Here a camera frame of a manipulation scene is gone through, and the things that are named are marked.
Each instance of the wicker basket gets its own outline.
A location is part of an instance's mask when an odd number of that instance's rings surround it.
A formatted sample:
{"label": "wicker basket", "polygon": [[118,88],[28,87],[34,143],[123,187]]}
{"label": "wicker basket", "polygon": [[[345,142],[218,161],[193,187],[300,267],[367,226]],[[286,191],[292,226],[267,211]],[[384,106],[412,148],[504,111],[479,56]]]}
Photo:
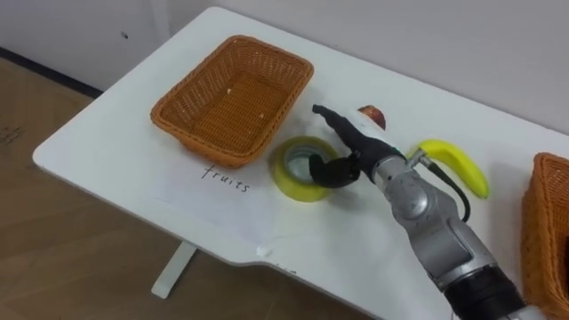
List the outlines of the wicker basket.
{"label": "wicker basket", "polygon": [[152,109],[158,127],[216,164],[260,156],[309,82],[310,62],[249,36],[232,36]]}
{"label": "wicker basket", "polygon": [[569,319],[565,264],[569,214],[569,161],[541,153],[523,199],[524,296],[548,316]]}

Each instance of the table leg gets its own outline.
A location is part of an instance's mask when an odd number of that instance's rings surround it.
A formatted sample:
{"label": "table leg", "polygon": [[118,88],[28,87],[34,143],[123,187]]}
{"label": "table leg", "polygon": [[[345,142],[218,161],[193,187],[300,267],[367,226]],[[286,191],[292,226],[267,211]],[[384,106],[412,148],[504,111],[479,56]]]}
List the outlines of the table leg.
{"label": "table leg", "polygon": [[162,299],[168,298],[170,290],[174,287],[178,278],[180,278],[181,272],[188,265],[194,252],[196,252],[195,246],[182,241],[152,286],[152,293]]}

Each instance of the yellow tape roll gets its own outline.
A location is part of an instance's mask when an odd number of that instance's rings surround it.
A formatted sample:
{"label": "yellow tape roll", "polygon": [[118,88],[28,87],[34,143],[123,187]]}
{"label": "yellow tape roll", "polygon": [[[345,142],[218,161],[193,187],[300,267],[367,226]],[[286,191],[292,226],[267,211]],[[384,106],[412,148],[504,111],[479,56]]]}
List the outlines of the yellow tape roll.
{"label": "yellow tape roll", "polygon": [[310,178],[309,157],[315,153],[325,162],[338,157],[332,146],[316,137],[291,138],[276,148],[270,170],[281,192],[294,200],[308,203],[330,194],[330,189],[318,186]]}

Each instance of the basket rim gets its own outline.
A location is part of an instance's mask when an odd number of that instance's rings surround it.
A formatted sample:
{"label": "basket rim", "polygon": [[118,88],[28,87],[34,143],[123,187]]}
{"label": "basket rim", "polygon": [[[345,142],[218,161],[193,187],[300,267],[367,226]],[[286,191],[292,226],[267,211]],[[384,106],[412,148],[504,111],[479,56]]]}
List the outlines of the basket rim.
{"label": "basket rim", "polygon": [[[544,175],[546,175],[547,170],[549,169],[548,164],[561,164],[564,167],[569,169],[569,160],[561,157],[556,156],[554,154],[550,154],[548,152],[541,152],[535,155],[534,159],[534,169],[533,169],[533,177],[531,183],[533,184],[533,193],[543,199],[544,206],[546,208],[542,209],[540,212],[551,212],[550,209],[550,190],[546,188],[544,182]],[[551,221],[550,214],[544,214],[540,217],[541,220],[545,220],[546,224],[549,226],[544,226],[544,228],[550,227]],[[551,242],[555,241],[553,236],[547,230],[541,234],[543,236],[543,242],[547,243],[546,245],[541,246],[541,253],[542,259],[540,260],[540,272],[544,277],[542,281],[543,283],[543,291],[545,292],[544,298],[546,299],[549,307],[555,312],[563,312],[564,314],[566,311],[569,310],[569,297],[567,296],[567,289],[565,285],[561,281],[561,274],[559,273],[558,268],[554,268],[553,264],[555,263],[554,260],[557,258],[554,256],[555,253],[552,251]]]}
{"label": "basket rim", "polygon": [[[289,92],[289,94],[286,97],[286,100],[283,103],[283,105],[288,105],[288,104],[291,105],[290,107],[285,109],[284,116],[282,116],[280,120],[268,123],[268,125],[266,125],[263,128],[262,133],[259,134],[258,137],[256,137],[253,140],[252,146],[245,152],[235,152],[227,150],[225,148],[219,148],[214,144],[212,144],[210,141],[201,139],[199,136],[196,136],[194,134],[187,133],[186,131],[179,129],[178,127],[174,126],[171,122],[162,118],[163,110],[166,107],[168,107],[171,100],[181,90],[184,89],[185,85],[188,82],[194,80],[206,67],[208,67],[209,63],[212,60],[216,59],[220,55],[220,53],[226,50],[236,40],[245,40],[246,42],[251,44],[262,45],[278,54],[286,55],[290,58],[298,60],[305,68],[304,75],[300,79],[300,81],[296,84],[295,90]],[[234,158],[239,158],[239,159],[245,159],[251,156],[258,155],[264,149],[267,142],[270,141],[273,135],[276,133],[275,127],[278,127],[285,120],[286,114],[293,108],[293,103],[291,103],[291,100],[298,98],[298,94],[295,94],[295,92],[299,89],[303,90],[313,75],[314,75],[314,66],[312,65],[312,63],[300,57],[299,55],[292,52],[288,52],[287,50],[281,49],[277,46],[274,46],[273,44],[268,44],[266,42],[263,42],[252,36],[233,35],[227,38],[225,41],[223,41],[213,52],[211,52],[200,63],[198,63],[197,66],[195,66],[191,72],[185,75],[173,88],[171,88],[162,98],[160,98],[160,100],[158,100],[158,102],[152,108],[150,112],[150,118],[156,126],[170,133],[176,139],[179,140],[184,139],[186,140],[185,141],[186,143],[190,142],[191,144],[199,146],[200,148],[208,148],[210,150],[214,150],[216,152],[219,152],[227,156],[232,156]]]}

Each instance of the wall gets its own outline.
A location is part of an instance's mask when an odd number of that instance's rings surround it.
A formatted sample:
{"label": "wall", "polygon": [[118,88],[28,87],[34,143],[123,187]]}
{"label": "wall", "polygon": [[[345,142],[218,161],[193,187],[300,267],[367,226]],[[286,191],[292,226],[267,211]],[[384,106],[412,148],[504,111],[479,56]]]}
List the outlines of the wall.
{"label": "wall", "polygon": [[2,0],[0,46],[105,90],[161,44],[153,9],[149,0]]}
{"label": "wall", "polygon": [[569,133],[569,1],[168,0],[211,5]]}

